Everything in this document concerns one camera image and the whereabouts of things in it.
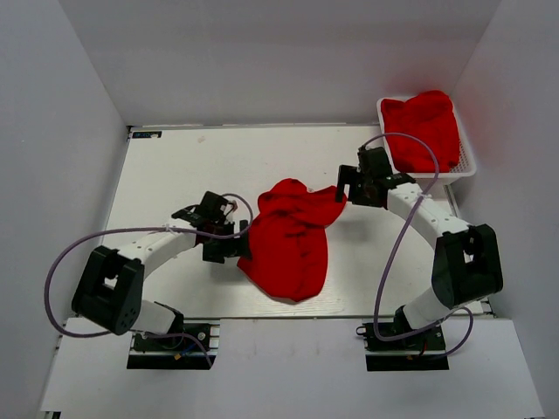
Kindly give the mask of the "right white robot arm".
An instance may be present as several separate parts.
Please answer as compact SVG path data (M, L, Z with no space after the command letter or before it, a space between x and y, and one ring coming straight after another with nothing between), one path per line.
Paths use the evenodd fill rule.
M473 225L443 211L414 178L393 172L383 148L360 147L357 156L357 166L339 167L335 200L388 210L434 251L431 284L397 309L394 335L373 328L380 341L413 348L452 313L502 290L496 233L487 224Z

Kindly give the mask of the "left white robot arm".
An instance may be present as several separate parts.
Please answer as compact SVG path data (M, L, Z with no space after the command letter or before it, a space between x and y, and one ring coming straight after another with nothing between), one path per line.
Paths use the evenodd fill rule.
M206 192L198 204L174 212L161 227L143 229L143 237L119 248L92 251L72 299L72 309L115 335L154 335L166 348L183 342L182 314L143 298L145 280L180 254L196 247L205 262L248 258L252 221L234 221L244 200L228 193Z

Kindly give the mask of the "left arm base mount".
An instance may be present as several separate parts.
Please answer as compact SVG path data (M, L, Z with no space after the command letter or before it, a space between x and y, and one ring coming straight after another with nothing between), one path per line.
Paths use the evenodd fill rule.
M128 351L129 370L209 371L217 358L218 320L185 320L181 336L153 339L134 333Z

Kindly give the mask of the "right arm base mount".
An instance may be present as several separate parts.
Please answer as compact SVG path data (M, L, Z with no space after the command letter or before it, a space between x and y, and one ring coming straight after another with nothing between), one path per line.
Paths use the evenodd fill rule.
M355 334L363 339L368 372L446 371L449 363L441 326L390 342L374 335L373 323L362 323Z

